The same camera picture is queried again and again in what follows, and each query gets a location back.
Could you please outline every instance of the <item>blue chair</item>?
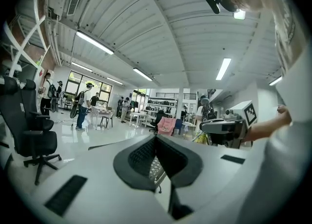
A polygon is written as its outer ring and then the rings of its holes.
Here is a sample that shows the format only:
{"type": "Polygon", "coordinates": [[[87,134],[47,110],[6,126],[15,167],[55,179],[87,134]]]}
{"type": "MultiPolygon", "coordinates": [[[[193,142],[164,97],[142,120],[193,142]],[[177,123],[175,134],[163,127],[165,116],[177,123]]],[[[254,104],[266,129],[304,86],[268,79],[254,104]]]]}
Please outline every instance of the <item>blue chair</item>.
{"type": "Polygon", "coordinates": [[[175,122],[175,128],[174,128],[174,131],[172,132],[172,135],[174,134],[175,132],[175,129],[179,130],[179,135],[181,134],[181,129],[182,129],[182,119],[177,119],[176,122],[175,122]]]}

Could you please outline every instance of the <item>glossy white floor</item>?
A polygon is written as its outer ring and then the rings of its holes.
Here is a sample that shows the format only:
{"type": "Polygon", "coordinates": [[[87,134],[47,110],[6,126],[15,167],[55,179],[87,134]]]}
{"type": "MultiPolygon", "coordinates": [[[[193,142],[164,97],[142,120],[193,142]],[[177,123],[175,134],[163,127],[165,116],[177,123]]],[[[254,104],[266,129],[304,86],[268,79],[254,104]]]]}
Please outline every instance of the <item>glossy white floor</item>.
{"type": "MultiPolygon", "coordinates": [[[[58,148],[55,154],[60,154],[62,160],[59,161],[56,158],[50,160],[50,162],[59,169],[71,161],[74,161],[85,152],[88,152],[88,148],[91,146],[110,144],[135,136],[152,134],[152,132],[149,132],[149,127],[144,128],[144,126],[142,126],[135,129],[134,126],[129,126],[129,122],[122,124],[120,119],[115,117],[113,117],[113,128],[111,128],[111,123],[109,123],[109,129],[98,127],[97,130],[95,130],[96,119],[95,117],[93,118],[94,124],[92,124],[92,119],[90,115],[88,115],[82,124],[82,127],[86,128],[86,131],[84,132],[75,130],[77,118],[75,118],[73,122],[69,117],[69,111],[60,110],[59,113],[51,113],[51,119],[54,122],[58,122],[57,124],[54,124],[52,131],[55,131],[58,137],[58,148]]],[[[24,166],[18,167],[16,163],[12,161],[8,167],[9,179],[16,187],[31,195],[34,190],[36,190],[34,182],[37,167],[38,166],[32,165],[28,168],[24,166]]],[[[55,172],[55,170],[43,166],[39,181],[41,183],[44,182],[44,180],[55,172]]],[[[156,191],[156,198],[159,200],[160,204],[167,209],[170,196],[170,180],[168,177],[162,182],[161,187],[162,193],[158,193],[158,188],[156,191]]]]}

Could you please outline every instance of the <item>forearm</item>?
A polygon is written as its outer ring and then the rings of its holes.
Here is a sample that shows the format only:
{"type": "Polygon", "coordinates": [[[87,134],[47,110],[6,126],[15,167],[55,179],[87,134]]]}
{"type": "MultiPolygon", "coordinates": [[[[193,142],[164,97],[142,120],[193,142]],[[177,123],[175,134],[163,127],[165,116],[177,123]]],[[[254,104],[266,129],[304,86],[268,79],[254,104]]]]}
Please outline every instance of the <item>forearm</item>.
{"type": "Polygon", "coordinates": [[[272,120],[253,124],[249,128],[244,142],[270,137],[275,130],[281,128],[284,125],[289,125],[291,121],[292,119],[289,115],[289,112],[286,111],[272,120]]]}

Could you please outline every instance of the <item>pink chair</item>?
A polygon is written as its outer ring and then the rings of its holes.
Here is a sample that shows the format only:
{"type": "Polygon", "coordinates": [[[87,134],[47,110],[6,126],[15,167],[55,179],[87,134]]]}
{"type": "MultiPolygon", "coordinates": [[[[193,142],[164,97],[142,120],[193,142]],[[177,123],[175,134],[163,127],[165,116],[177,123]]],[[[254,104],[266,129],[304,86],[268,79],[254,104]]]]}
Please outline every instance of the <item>pink chair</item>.
{"type": "Polygon", "coordinates": [[[161,121],[157,124],[158,126],[158,134],[164,134],[164,135],[171,135],[175,125],[176,125],[176,119],[175,118],[167,118],[162,117],[161,121]]]}

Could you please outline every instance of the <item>tube light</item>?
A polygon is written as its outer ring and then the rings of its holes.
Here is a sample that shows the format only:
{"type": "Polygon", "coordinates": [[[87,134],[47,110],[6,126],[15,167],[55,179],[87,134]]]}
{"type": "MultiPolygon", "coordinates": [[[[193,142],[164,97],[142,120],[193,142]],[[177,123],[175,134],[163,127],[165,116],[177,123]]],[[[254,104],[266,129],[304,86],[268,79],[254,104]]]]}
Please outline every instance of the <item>tube light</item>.
{"type": "Polygon", "coordinates": [[[246,12],[239,10],[237,13],[234,13],[233,16],[235,19],[245,19],[246,12]]]}
{"type": "Polygon", "coordinates": [[[85,69],[85,70],[87,70],[87,71],[89,71],[89,72],[92,72],[91,69],[86,68],[86,67],[84,67],[84,66],[81,66],[81,65],[79,65],[79,64],[77,64],[77,63],[72,62],[72,64],[75,65],[75,66],[78,66],[78,67],[80,67],[80,68],[82,68],[82,69],[85,69]]]}
{"type": "Polygon", "coordinates": [[[86,40],[87,42],[95,45],[96,47],[102,49],[103,51],[107,52],[109,55],[112,55],[114,53],[113,50],[109,49],[108,47],[105,47],[104,45],[98,43],[97,41],[95,41],[94,39],[90,38],[89,36],[85,35],[82,32],[77,31],[76,35],[79,36],[80,38],[86,40]]]}
{"type": "Polygon", "coordinates": [[[136,73],[140,74],[142,77],[146,78],[148,81],[152,81],[151,78],[149,78],[146,74],[141,72],[138,68],[133,68],[133,71],[135,71],[136,73]]]}
{"type": "Polygon", "coordinates": [[[281,81],[282,80],[282,76],[281,77],[278,77],[276,80],[273,80],[269,85],[270,86],[273,86],[273,85],[275,85],[276,83],[278,83],[279,81],[281,81]]]}
{"type": "Polygon", "coordinates": [[[227,68],[229,67],[229,64],[231,62],[231,59],[230,58],[225,58],[223,59],[223,63],[222,63],[222,66],[220,68],[220,71],[218,73],[218,76],[216,77],[216,80],[221,80],[227,70],[227,68]]]}
{"type": "Polygon", "coordinates": [[[108,78],[108,77],[107,77],[107,79],[109,79],[109,80],[111,80],[111,81],[113,81],[113,82],[116,82],[116,83],[118,83],[118,84],[120,84],[120,85],[123,85],[123,83],[120,83],[120,82],[118,82],[118,81],[116,81],[116,80],[114,80],[114,79],[112,79],[112,78],[108,78]]]}

